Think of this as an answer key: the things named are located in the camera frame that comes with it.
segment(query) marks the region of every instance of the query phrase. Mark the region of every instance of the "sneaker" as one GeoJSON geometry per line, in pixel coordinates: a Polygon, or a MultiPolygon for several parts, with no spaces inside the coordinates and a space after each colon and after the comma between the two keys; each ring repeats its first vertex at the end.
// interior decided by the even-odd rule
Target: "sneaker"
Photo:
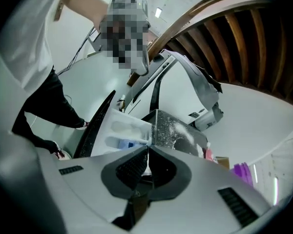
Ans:
{"type": "Polygon", "coordinates": [[[54,141],[54,143],[57,145],[58,150],[54,152],[53,154],[59,159],[59,160],[70,160],[72,157],[68,154],[68,152],[62,150],[60,146],[54,141]]]}
{"type": "Polygon", "coordinates": [[[89,125],[89,122],[85,121],[82,127],[76,128],[77,130],[85,130],[89,125]]]}

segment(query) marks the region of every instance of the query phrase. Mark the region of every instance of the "black cable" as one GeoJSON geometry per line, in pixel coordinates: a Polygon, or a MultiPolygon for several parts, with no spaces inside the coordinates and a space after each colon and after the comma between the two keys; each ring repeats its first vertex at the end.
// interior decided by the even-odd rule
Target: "black cable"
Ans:
{"type": "Polygon", "coordinates": [[[72,102],[73,102],[73,99],[71,96],[68,96],[68,95],[64,95],[64,97],[69,97],[70,98],[70,105],[72,105],[72,102]]]}
{"type": "Polygon", "coordinates": [[[77,50],[77,52],[76,52],[74,58],[70,61],[70,63],[68,64],[68,66],[67,66],[66,68],[62,69],[61,71],[59,71],[59,72],[57,73],[58,76],[61,75],[61,74],[63,74],[64,72],[70,70],[70,68],[72,67],[72,65],[75,63],[75,60],[77,59],[77,56],[78,56],[79,52],[80,52],[81,49],[83,48],[84,44],[87,42],[88,37],[91,36],[94,32],[96,32],[96,29],[95,29],[94,27],[92,27],[92,29],[91,29],[90,32],[88,33],[87,37],[84,39],[82,45],[81,45],[81,46],[79,47],[79,49],[77,50]]]}

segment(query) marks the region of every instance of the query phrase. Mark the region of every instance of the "cardboard box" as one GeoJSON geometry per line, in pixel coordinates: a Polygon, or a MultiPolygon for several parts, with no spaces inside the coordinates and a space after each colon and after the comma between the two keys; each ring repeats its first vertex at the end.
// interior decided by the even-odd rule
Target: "cardboard box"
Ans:
{"type": "Polygon", "coordinates": [[[228,157],[216,157],[218,160],[218,164],[222,165],[223,167],[230,169],[229,158],[228,157]]]}

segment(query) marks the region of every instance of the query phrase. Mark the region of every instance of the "white t-shirt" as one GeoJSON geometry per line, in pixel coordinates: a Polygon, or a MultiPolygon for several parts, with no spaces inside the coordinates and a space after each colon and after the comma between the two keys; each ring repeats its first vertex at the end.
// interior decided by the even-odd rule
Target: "white t-shirt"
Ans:
{"type": "Polygon", "coordinates": [[[41,86],[53,66],[46,40],[46,16],[53,1],[21,1],[0,33],[0,56],[29,95],[41,86]]]}

